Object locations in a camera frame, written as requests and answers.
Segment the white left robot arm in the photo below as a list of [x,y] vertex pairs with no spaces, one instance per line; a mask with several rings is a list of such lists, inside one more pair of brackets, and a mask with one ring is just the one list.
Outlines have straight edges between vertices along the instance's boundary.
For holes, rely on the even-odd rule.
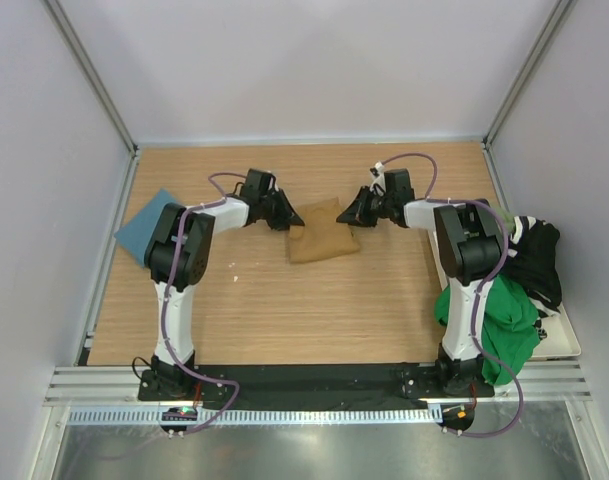
[[250,169],[231,193],[207,204],[167,203],[144,255],[158,299],[158,340],[141,386],[176,400],[188,398],[199,379],[192,341],[195,290],[204,277],[213,237],[258,221],[275,231],[304,221],[273,173]]

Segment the tan garment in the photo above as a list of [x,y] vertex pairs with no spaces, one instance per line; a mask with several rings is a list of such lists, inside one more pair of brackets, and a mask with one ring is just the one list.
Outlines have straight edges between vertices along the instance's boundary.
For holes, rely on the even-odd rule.
[[305,264],[357,253],[360,244],[352,230],[347,224],[337,222],[343,211],[337,197],[299,206],[297,213],[304,225],[290,227],[289,262]]

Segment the blue tank top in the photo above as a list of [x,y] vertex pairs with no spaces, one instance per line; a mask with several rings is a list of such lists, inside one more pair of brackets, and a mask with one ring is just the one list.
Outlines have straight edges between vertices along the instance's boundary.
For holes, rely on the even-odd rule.
[[166,189],[159,189],[148,203],[114,234],[117,244],[141,268],[145,267],[145,253],[162,210],[169,203],[177,203],[177,199]]

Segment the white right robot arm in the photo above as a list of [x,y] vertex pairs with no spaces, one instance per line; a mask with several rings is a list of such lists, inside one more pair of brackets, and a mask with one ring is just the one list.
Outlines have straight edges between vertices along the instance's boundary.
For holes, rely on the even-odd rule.
[[443,394],[463,396],[482,379],[484,307],[506,253],[502,220],[485,199],[418,199],[406,169],[373,167],[370,174],[371,184],[336,221],[370,228],[386,219],[435,236],[450,296],[434,381]]

